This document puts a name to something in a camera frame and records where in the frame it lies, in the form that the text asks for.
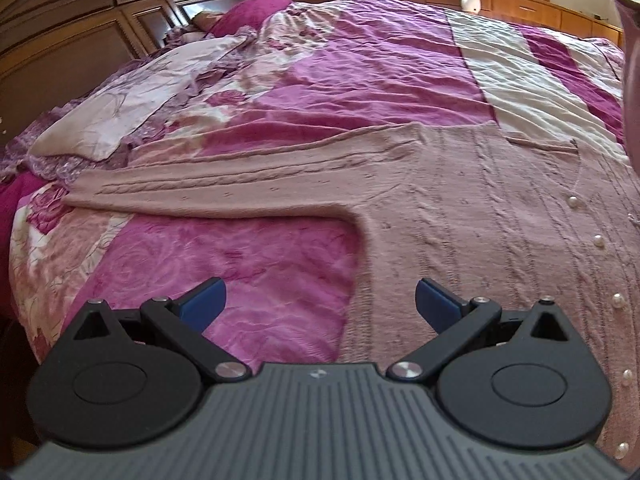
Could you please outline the pink knit cardigan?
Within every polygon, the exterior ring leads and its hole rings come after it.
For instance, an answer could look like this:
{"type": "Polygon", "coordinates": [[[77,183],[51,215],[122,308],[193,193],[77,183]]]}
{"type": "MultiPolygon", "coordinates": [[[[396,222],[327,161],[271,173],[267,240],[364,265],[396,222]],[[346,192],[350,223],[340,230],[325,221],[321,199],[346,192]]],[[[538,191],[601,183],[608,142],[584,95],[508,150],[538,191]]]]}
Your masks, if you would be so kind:
{"type": "Polygon", "coordinates": [[[259,271],[230,333],[262,362],[386,364],[423,335],[421,276],[559,299],[613,385],[601,445],[639,461],[639,6],[624,43],[400,0],[292,2],[70,206],[188,218],[259,271]]]}

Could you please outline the lilac ruffled pillow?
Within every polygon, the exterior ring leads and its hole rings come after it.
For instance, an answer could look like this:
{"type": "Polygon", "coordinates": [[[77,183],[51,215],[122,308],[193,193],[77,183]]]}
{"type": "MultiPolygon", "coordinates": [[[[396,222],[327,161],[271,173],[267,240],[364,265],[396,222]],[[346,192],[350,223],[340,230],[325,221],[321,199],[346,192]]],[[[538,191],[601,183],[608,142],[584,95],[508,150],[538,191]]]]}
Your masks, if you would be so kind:
{"type": "Polygon", "coordinates": [[[23,171],[70,182],[85,169],[122,166],[133,145],[160,135],[166,116],[238,66],[257,30],[205,37],[123,68],[89,96],[52,108],[1,151],[1,181],[23,171]]]}

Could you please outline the dark wooden headboard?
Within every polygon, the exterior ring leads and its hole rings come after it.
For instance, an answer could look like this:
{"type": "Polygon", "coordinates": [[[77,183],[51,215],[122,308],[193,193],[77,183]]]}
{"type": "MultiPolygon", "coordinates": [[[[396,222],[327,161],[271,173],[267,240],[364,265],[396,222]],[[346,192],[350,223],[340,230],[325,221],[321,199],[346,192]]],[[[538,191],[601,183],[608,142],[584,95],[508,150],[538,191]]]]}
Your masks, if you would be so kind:
{"type": "Polygon", "coordinates": [[[169,29],[243,0],[1,0],[1,141],[165,44],[169,29]]]}

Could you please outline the magenta floral bed quilt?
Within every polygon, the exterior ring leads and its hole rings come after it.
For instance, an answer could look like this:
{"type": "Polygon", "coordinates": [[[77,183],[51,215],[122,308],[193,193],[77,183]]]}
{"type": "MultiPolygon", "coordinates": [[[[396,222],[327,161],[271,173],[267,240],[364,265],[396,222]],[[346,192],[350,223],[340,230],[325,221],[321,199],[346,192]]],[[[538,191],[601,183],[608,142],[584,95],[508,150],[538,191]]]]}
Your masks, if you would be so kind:
{"type": "Polygon", "coordinates": [[[639,180],[611,41],[398,0],[292,3],[101,88],[105,162],[3,164],[15,314],[43,359],[88,299],[210,276],[250,365],[374,361],[432,336],[420,278],[552,296],[611,374],[639,362],[639,180]]]}

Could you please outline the magenta pillow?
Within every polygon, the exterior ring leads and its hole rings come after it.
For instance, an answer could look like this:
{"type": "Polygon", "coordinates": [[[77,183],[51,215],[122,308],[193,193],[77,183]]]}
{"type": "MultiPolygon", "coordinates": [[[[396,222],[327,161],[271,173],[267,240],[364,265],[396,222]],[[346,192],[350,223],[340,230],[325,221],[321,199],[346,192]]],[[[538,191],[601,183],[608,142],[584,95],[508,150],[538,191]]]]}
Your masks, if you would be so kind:
{"type": "Polygon", "coordinates": [[[228,12],[216,16],[206,26],[206,34],[213,37],[234,35],[242,27],[259,30],[267,18],[286,9],[292,0],[243,0],[228,12]]]}

